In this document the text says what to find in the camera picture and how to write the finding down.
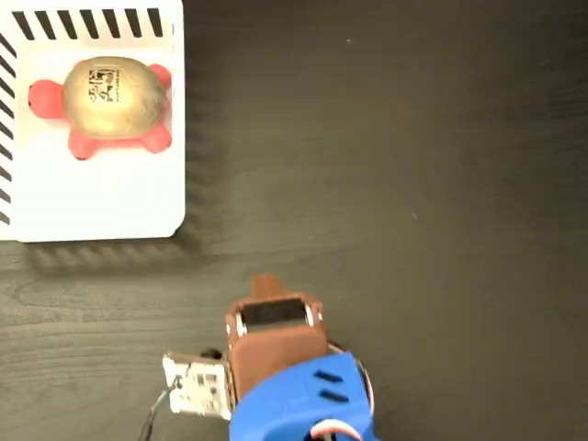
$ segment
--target black stripe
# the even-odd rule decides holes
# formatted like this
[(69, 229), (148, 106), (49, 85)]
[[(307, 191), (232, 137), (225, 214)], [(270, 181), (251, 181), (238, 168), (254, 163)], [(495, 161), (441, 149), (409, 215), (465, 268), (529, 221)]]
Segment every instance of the black stripe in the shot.
[(129, 21), (132, 35), (136, 39), (142, 37), (141, 24), (139, 23), (139, 15), (137, 14), (137, 9), (125, 9), (125, 14), (127, 15), (127, 20)]
[(12, 181), (12, 175), (10, 175), (4, 168), (0, 167), (0, 177), (3, 177), (6, 181)]
[(314, 373), (314, 377), (317, 379), (324, 379), (325, 381), (330, 381), (331, 383), (342, 383), (343, 379), (338, 375), (329, 374), (323, 370), (317, 370)]
[(10, 64), (8, 64), (8, 62), (2, 57), (2, 55), (0, 55), (0, 66), (4, 67), (5, 71), (12, 75), (13, 78), (17, 77), (17, 73), (15, 72), (15, 70), (12, 68)]
[(102, 9), (104, 19), (107, 21), (108, 29), (110, 29), (110, 35), (112, 38), (120, 38), (119, 23), (117, 22), (117, 15), (114, 13), (114, 9)]
[(335, 402), (349, 402), (349, 398), (346, 397), (345, 395), (341, 395), (339, 393), (336, 393), (336, 392), (333, 392), (333, 391), (330, 391), (327, 389), (321, 390), (319, 395), (326, 400), (331, 400), (331, 401), (335, 401)]
[(96, 27), (96, 22), (94, 21), (94, 16), (92, 15), (92, 11), (90, 9), (81, 9), (80, 15), (82, 16), (82, 20), (85, 23), (85, 26), (88, 29), (88, 33), (93, 40), (97, 40), (98, 35), (98, 28)]
[(0, 133), (4, 133), (9, 139), (14, 140), (15, 136), (13, 135), (12, 131), (8, 129), (7, 126), (0, 122)]
[(147, 9), (147, 14), (153, 27), (153, 34), (155, 34), (155, 37), (162, 37), (164, 35), (164, 28), (162, 27), (162, 19), (159, 16), (159, 9), (156, 7), (149, 8)]
[(0, 110), (6, 113), (10, 118), (15, 118), (15, 112), (13, 112), (9, 106), (5, 104), (4, 101), (0, 100)]
[(53, 26), (51, 25), (47, 11), (35, 11), (35, 16), (37, 16), (37, 20), (45, 31), (47, 38), (49, 40), (56, 40), (57, 38), (55, 37), (55, 32), (53, 31)]
[(22, 11), (15, 11), (12, 13), (12, 16), (18, 23), (18, 27), (22, 30), (22, 33), (25, 34), (27, 40), (33, 41), (35, 36), (33, 35), (33, 31), (30, 30), (30, 26), (28, 25), (27, 17), (25, 13)]
[(2, 211), (0, 211), (0, 222), (10, 225), (10, 219)]
[(10, 96), (12, 96), (13, 98), (15, 97), (15, 91), (12, 90), (12, 88), (6, 84), (6, 82), (0, 78), (0, 89), (4, 90), (7, 94), (9, 94)]
[(4, 46), (6, 50), (12, 54), (13, 57), (17, 57), (17, 52), (15, 51), (15, 48), (12, 47), (12, 45), (8, 42), (4, 35), (2, 35), (2, 33), (0, 33), (0, 44)]
[(12, 153), (8, 149), (0, 144), (0, 154), (3, 155), (7, 160), (12, 161)]
[(72, 21), (72, 16), (70, 16), (70, 11), (60, 10), (57, 11), (57, 15), (62, 21), (63, 28), (65, 29), (65, 32), (67, 32), (67, 35), (69, 35), (70, 39), (77, 40), (77, 33), (75, 32), (75, 26)]
[(0, 188), (0, 199), (10, 203), (10, 196), (2, 188)]

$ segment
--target wood grain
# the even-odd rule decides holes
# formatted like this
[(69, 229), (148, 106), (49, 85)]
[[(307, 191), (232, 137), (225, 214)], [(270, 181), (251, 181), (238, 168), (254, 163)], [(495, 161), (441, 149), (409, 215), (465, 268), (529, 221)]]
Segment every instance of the wood grain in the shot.
[[(135, 439), (252, 274), (321, 297), (384, 440), (588, 436), (581, 1), (187, 2), (170, 241), (0, 245), (0, 438)], [(226, 439), (163, 412), (157, 441)]]

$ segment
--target wire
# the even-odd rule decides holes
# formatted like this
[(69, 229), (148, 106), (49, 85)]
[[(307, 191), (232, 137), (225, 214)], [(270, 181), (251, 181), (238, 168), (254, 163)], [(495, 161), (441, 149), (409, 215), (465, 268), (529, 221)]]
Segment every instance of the wire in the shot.
[(332, 434), (344, 434), (357, 441), (363, 440), (363, 437), (356, 429), (341, 420), (322, 420), (311, 429), (311, 439), (318, 439)]
[(149, 441), (151, 439), (151, 435), (153, 434), (153, 422), (155, 421), (155, 416), (157, 415), (157, 409), (159, 408), (159, 406), (161, 406), (165, 399), (169, 397), (169, 394), (172, 392), (172, 390), (179, 386), (179, 380), (180, 377), (176, 377), (171, 386), (164, 390), (159, 395), (159, 397), (157, 397), (157, 400), (155, 401), (153, 406), (151, 406), (151, 409), (147, 414), (147, 419), (145, 420), (145, 423), (143, 423), (143, 426), (141, 428), (141, 434), (139, 435), (137, 441)]

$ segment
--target gold turtle shell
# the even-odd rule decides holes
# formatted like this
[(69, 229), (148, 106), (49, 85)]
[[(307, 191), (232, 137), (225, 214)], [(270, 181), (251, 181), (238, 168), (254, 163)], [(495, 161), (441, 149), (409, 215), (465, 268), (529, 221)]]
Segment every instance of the gold turtle shell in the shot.
[(84, 60), (63, 84), (63, 111), (72, 127), (99, 140), (142, 136), (161, 120), (166, 100), (158, 76), (131, 58)]

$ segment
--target white tray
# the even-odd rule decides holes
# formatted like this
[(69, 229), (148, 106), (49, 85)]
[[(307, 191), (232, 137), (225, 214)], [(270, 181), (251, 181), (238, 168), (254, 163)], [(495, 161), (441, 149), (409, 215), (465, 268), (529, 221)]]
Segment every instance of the white tray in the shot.
[[(185, 212), (184, 20), (180, 0), (26, 0), (0, 5), (0, 240), (78, 241), (169, 237)], [(89, 10), (92, 38), (81, 10)], [(163, 35), (158, 36), (158, 11)], [(14, 13), (23, 13), (30, 39)], [(46, 14), (54, 37), (43, 28)], [(105, 16), (114, 14), (120, 37)], [(77, 39), (63, 24), (69, 16)], [(141, 35), (132, 26), (138, 18)], [(67, 148), (69, 127), (37, 119), (28, 88), (39, 79), (62, 83), (82, 59), (126, 56), (159, 63), (172, 73), (172, 146), (101, 149), (77, 161)]]

